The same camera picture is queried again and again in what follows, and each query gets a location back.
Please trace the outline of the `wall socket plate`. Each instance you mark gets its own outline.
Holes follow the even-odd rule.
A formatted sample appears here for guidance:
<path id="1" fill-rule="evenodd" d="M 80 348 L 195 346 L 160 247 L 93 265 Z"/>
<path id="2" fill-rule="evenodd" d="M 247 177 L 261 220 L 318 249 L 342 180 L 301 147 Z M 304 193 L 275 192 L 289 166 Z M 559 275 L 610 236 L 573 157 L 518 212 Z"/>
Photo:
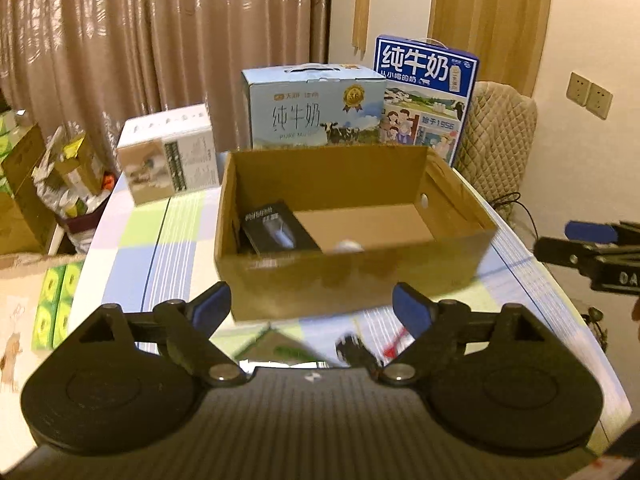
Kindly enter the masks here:
<path id="1" fill-rule="evenodd" d="M 567 99 L 585 108 L 597 118 L 602 120 L 608 118 L 613 101 L 612 93 L 584 76 L 571 72 L 565 95 Z"/>

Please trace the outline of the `open brown cardboard box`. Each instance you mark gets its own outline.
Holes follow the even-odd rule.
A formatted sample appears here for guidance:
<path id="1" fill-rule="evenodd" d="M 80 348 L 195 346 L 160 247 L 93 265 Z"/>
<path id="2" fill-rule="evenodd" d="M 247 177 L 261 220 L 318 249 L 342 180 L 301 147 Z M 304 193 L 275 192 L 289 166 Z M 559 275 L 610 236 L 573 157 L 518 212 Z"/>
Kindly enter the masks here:
<path id="1" fill-rule="evenodd" d="M 283 200 L 318 252 L 257 255 L 244 214 Z M 237 321 L 334 315 L 390 303 L 406 282 L 428 296 L 471 281 L 496 232 L 430 148 L 337 145 L 231 154 L 215 261 Z"/>

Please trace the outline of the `cardboard boxes pile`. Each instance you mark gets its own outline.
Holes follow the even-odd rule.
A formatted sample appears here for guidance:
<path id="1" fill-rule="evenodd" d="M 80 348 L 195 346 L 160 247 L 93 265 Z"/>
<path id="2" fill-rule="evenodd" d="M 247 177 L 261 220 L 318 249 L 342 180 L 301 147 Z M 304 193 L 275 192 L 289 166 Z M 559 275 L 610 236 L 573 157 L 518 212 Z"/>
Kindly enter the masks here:
<path id="1" fill-rule="evenodd" d="M 116 183 L 83 132 L 45 138 L 24 110 L 1 114 L 1 253 L 46 254 L 62 230 L 88 252 Z"/>

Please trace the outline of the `dark blue milk carton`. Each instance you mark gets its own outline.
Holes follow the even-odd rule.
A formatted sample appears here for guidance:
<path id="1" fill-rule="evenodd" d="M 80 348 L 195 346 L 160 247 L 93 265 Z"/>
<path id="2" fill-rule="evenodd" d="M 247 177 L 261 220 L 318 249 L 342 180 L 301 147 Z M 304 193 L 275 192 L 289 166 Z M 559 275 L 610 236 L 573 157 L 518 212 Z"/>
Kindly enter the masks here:
<path id="1" fill-rule="evenodd" d="M 387 79 L 381 138 L 432 148 L 454 162 L 471 105 L 477 56 L 441 44 L 381 35 L 374 69 Z"/>

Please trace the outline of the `black toy car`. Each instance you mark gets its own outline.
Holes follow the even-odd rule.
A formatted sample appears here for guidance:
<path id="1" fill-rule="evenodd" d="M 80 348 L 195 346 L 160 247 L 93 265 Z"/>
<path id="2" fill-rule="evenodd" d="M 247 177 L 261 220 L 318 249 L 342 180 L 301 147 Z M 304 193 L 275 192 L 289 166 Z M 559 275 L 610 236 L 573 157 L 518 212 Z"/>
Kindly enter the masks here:
<path id="1" fill-rule="evenodd" d="M 354 333 L 347 333 L 338 338 L 335 344 L 335 351 L 343 363 L 353 368 L 365 368 L 374 378 L 378 377 L 383 368 L 383 363 Z"/>

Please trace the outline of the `green tissue pack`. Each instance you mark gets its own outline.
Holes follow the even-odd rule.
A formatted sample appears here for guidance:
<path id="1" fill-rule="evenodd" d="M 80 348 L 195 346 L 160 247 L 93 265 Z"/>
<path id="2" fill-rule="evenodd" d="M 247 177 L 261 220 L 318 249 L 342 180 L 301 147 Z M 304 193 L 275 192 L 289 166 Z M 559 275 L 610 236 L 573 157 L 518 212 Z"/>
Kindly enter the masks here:
<path id="1" fill-rule="evenodd" d="M 32 329 L 32 350 L 54 350 L 66 338 L 84 263 L 80 260 L 52 266 L 44 274 Z"/>

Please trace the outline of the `checkered bed sheet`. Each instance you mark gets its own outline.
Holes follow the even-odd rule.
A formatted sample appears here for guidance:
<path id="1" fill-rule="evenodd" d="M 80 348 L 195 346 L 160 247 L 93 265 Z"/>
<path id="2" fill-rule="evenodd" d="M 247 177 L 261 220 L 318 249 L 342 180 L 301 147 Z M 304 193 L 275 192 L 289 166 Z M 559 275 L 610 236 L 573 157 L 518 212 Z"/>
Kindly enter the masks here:
<path id="1" fill-rule="evenodd" d="M 70 322 L 78 325 L 103 301 L 130 310 L 146 310 L 156 300 L 192 298 L 217 278 L 214 237 L 220 193 L 196 192 L 157 205 L 134 206 L 126 185 L 116 186 L 98 234 L 89 250 L 73 303 Z M 414 468 L 396 448 L 407 440 L 392 426 L 405 414 L 404 404 L 381 393 L 364 398 L 380 408 L 374 426 L 390 443 L 372 452 L 357 451 L 354 440 L 332 448 L 329 440 L 300 434 L 275 452 L 281 479 L 634 479 L 639 467 L 627 457 L 600 454 L 629 417 L 630 406 L 611 364 L 560 286 L 505 224 L 500 223 L 488 251 L 469 284 L 454 292 L 480 310 L 496 310 L 519 301 L 559 335 L 596 375 L 604 392 L 604 412 L 587 452 L 575 452 L 562 464 L 546 458 L 492 464 L 459 446 L 447 450 L 433 443 L 423 468 Z"/>

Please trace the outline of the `quilted beige chair back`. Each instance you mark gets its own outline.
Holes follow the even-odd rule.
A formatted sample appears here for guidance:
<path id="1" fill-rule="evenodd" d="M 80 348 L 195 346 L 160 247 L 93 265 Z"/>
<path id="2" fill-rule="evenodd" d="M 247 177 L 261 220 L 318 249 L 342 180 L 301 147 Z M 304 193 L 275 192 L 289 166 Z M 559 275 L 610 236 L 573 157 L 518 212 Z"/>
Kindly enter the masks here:
<path id="1" fill-rule="evenodd" d="M 534 99 L 508 84 L 475 84 L 454 168 L 488 202 L 518 192 L 537 127 Z"/>

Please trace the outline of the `brown curtain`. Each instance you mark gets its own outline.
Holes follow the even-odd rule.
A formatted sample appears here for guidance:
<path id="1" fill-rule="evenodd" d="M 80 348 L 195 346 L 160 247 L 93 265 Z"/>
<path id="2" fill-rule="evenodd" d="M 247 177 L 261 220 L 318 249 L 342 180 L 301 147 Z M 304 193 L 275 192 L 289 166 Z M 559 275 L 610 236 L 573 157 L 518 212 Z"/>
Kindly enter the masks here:
<path id="1" fill-rule="evenodd" d="M 126 120 L 193 104 L 219 151 L 247 148 L 242 71 L 324 61 L 329 16 L 330 0 L 1 0 L 1 92 L 110 166 Z"/>

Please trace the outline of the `white beige product box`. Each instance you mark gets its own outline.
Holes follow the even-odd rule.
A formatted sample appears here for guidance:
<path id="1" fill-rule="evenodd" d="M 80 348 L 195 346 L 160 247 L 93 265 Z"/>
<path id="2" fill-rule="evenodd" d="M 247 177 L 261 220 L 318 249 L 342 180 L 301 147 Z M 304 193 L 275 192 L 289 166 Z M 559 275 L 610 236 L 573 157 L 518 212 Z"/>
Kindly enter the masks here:
<path id="1" fill-rule="evenodd" d="M 220 185 L 205 104 L 126 120 L 116 153 L 138 206 Z"/>

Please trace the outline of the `small black product box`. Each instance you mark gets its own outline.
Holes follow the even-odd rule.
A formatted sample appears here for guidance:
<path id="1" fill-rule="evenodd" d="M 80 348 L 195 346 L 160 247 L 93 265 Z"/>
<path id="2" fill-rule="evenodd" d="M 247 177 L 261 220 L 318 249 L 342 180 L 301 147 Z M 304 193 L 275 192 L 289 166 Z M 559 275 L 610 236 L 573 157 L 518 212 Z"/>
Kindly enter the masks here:
<path id="1" fill-rule="evenodd" d="M 241 228 L 257 255 L 320 250 L 283 200 L 244 214 Z"/>

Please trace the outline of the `light blue milk carton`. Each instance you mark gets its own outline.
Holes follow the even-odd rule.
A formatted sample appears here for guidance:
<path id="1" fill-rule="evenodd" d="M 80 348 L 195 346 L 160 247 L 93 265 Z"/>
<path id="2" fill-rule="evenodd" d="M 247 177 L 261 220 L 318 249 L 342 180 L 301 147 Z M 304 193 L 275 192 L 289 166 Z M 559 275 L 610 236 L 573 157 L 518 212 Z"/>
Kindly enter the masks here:
<path id="1" fill-rule="evenodd" d="M 242 71 L 253 148 L 375 144 L 386 78 L 357 64 Z"/>

